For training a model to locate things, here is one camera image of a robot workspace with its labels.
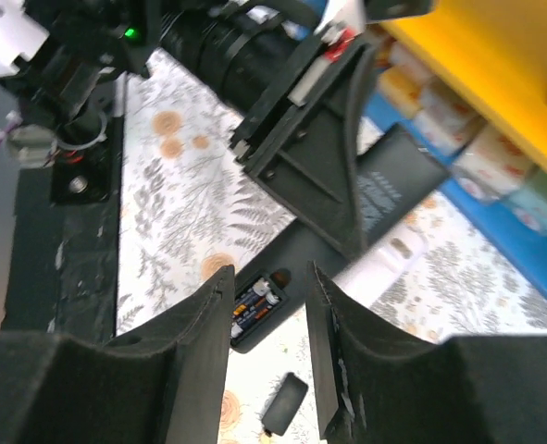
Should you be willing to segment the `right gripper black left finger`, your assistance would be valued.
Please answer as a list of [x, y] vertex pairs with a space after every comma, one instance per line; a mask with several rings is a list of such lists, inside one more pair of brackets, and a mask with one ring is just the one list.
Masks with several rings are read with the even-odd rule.
[[94, 346], [0, 333], [0, 443], [214, 443], [228, 367], [234, 269]]

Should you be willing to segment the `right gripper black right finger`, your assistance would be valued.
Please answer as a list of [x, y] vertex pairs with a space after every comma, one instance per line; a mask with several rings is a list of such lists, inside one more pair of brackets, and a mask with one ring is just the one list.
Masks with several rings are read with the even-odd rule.
[[306, 271], [320, 436], [329, 443], [547, 443], [547, 336], [419, 339]]

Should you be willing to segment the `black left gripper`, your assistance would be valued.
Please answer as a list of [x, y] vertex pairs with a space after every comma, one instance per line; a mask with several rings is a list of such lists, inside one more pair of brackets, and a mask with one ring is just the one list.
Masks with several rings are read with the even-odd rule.
[[375, 77], [361, 34], [361, 4], [329, 1], [164, 1], [161, 48], [243, 121], [230, 147], [278, 203], [307, 216], [347, 200], [360, 117]]

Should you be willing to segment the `black remote battery cover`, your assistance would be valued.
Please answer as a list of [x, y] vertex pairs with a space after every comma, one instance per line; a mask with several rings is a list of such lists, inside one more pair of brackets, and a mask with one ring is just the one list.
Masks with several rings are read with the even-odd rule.
[[298, 413], [308, 391], [308, 385], [295, 373], [287, 373], [268, 404], [261, 424], [267, 436], [283, 436]]

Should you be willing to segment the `black TV remote control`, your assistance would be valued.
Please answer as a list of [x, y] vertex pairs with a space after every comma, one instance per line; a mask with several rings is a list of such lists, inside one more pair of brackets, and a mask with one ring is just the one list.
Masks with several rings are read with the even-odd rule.
[[330, 277], [337, 276], [442, 185], [449, 173], [404, 126], [394, 124], [350, 166], [333, 170], [331, 177], [348, 180], [340, 187], [346, 202], [326, 197], [307, 216], [296, 214], [238, 272], [238, 292], [259, 277], [281, 273], [284, 279], [275, 288], [280, 303], [231, 339], [235, 351], [249, 352], [305, 303], [308, 262], [315, 262]]

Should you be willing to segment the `white remote control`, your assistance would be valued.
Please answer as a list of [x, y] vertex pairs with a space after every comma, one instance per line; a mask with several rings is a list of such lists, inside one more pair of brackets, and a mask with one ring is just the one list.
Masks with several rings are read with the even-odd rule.
[[370, 305], [388, 290], [427, 250], [419, 231], [398, 224], [348, 265], [334, 282], [354, 300]]

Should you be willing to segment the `black red AAA battery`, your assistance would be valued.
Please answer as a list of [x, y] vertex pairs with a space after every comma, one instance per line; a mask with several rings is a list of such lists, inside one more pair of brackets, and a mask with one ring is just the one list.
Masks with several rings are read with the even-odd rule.
[[230, 336], [233, 339], [240, 337], [245, 331], [256, 324], [261, 318], [267, 315], [276, 305], [281, 302], [281, 299], [276, 295], [271, 294], [267, 297], [267, 302], [257, 307], [254, 311], [251, 311], [246, 317], [241, 319], [240, 323], [236, 323], [232, 320]]

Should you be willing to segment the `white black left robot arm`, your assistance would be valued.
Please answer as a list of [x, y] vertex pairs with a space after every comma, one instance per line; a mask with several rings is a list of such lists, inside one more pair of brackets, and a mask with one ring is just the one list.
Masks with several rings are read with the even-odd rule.
[[359, 13], [324, 20], [302, 1], [0, 1], [0, 86], [67, 151], [97, 144], [102, 81], [149, 77], [163, 50], [242, 116], [244, 171], [343, 256], [368, 246], [355, 188], [375, 55]]

